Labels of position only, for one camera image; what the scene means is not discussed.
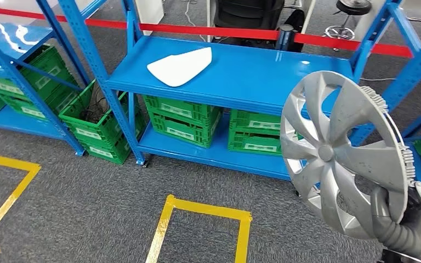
white plastic piece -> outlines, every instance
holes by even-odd
[[[166,85],[178,87],[196,77],[211,61],[212,50],[209,47],[170,55],[147,65],[147,69]]]

crate label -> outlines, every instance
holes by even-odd
[[[161,104],[161,110],[168,111],[171,113],[176,113],[178,115],[182,115],[188,118],[193,118],[193,114],[191,114],[191,111],[183,110],[181,108],[170,106],[164,103]]]
[[[8,92],[12,92],[12,93],[17,93],[17,94],[23,95],[23,92],[21,91],[21,89],[19,89],[17,87],[14,87],[14,86],[11,86],[11,85],[6,85],[6,84],[1,83],[1,82],[0,82],[0,89],[1,90],[6,90]]]
[[[22,107],[21,109],[24,113],[35,115],[41,118],[46,118],[46,116],[41,111],[35,111],[27,107]]]
[[[75,92],[70,93],[56,108],[56,112],[59,113],[77,96]]]
[[[280,130],[280,124],[274,122],[258,122],[250,121],[248,127],[251,128],[262,128],[262,129],[271,129],[271,130]]]
[[[80,129],[80,128],[76,128],[76,131],[77,131],[78,134],[88,136],[88,137],[91,137],[91,138],[95,138],[95,139],[98,139],[98,140],[102,140],[101,136],[99,136],[99,134],[97,134],[97,133],[92,133],[92,132],[89,132],[87,130],[83,130],[83,129]]]
[[[96,148],[94,148],[93,146],[90,146],[90,147],[89,147],[89,149],[90,149],[92,152],[95,152],[95,153],[97,153],[97,154],[99,154],[99,155],[104,155],[105,157],[113,158],[113,155],[112,155],[111,153],[109,153],[109,152],[105,152],[105,151],[102,151],[102,150],[100,150],[100,149],[96,149]]]
[[[257,144],[245,144],[244,148],[246,150],[257,150],[265,152],[277,152],[277,146],[268,146],[268,145],[257,145]]]
[[[175,130],[173,128],[167,127],[167,132],[170,133],[170,134],[179,136],[179,137],[183,137],[183,138],[188,139],[188,140],[192,140],[192,141],[195,140],[195,136],[194,135],[189,134],[189,133],[184,133],[181,130]]]
[[[219,120],[220,120],[220,115],[221,115],[222,113],[221,112],[219,112],[219,114],[217,115],[217,118],[215,119],[215,122],[214,122],[214,124],[212,125],[212,128],[210,129],[210,134],[214,134],[214,131],[215,131],[215,128],[217,127],[217,124],[219,123]]]
[[[48,73],[52,76],[56,76],[57,74],[60,73],[60,68],[58,66],[53,67]],[[46,86],[46,84],[48,84],[50,82],[50,78],[49,77],[42,77],[40,78],[35,84],[36,87],[38,89],[42,89],[44,86]]]

retractable belt barrier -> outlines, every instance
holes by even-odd
[[[0,8],[0,14],[22,16],[25,18],[45,19],[43,14],[9,10]],[[56,16],[57,21],[67,22],[67,19],[62,15]],[[86,25],[99,26],[115,29],[126,29],[127,23],[125,21],[113,21],[103,19],[86,19]],[[139,24],[141,30],[160,31],[168,33],[183,33],[189,35],[211,35],[221,37],[238,37],[238,38],[252,38],[264,40],[277,40],[279,31],[276,30],[260,30],[260,29],[246,29],[246,28],[226,28],[226,27],[204,27],[204,26],[175,26],[175,25],[154,25],[154,24]],[[306,35],[296,33],[294,41],[297,43],[317,45],[327,48],[339,48],[345,50],[356,50],[359,46],[359,41],[329,38],[322,36]],[[409,48],[401,45],[376,44],[372,48],[372,53],[390,56],[400,56],[411,58],[412,53]]]

yellow tape marking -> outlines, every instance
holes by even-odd
[[[177,199],[173,195],[168,195],[162,210],[161,218],[157,224],[156,233],[152,239],[151,248],[149,249],[149,253],[146,258],[146,263],[156,263],[157,259],[159,258],[159,252],[161,251],[162,243],[167,232],[167,227],[170,221],[170,217],[172,216],[173,208],[239,220],[240,230],[238,232],[238,241],[236,244],[235,262],[246,262],[249,242],[249,227],[252,221],[250,212],[233,208],[217,207],[215,205],[190,202]]]
[[[15,201],[20,197],[23,191],[26,189],[28,184],[33,180],[35,175],[41,169],[41,166],[36,163],[30,163],[25,161],[20,161],[17,159],[11,159],[7,157],[0,156],[0,166],[10,167],[19,170],[28,171],[28,174],[25,175],[23,180],[17,185],[15,190],[10,194],[9,198],[5,200],[4,204],[0,207],[0,221],[5,216],[5,214],[9,211]]]

wheel cover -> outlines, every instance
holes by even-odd
[[[321,106],[338,88],[329,118]],[[311,120],[301,115],[304,104]],[[357,188],[357,175],[389,191],[391,217],[401,221],[407,181],[415,175],[412,152],[409,157],[409,150],[398,142],[386,103],[373,89],[359,87],[336,72],[311,73],[289,94],[281,123],[283,157],[291,180],[330,227],[351,237],[374,238],[370,197]],[[348,132],[366,123],[373,123],[383,140],[353,147]],[[338,205],[340,193],[348,212]]]

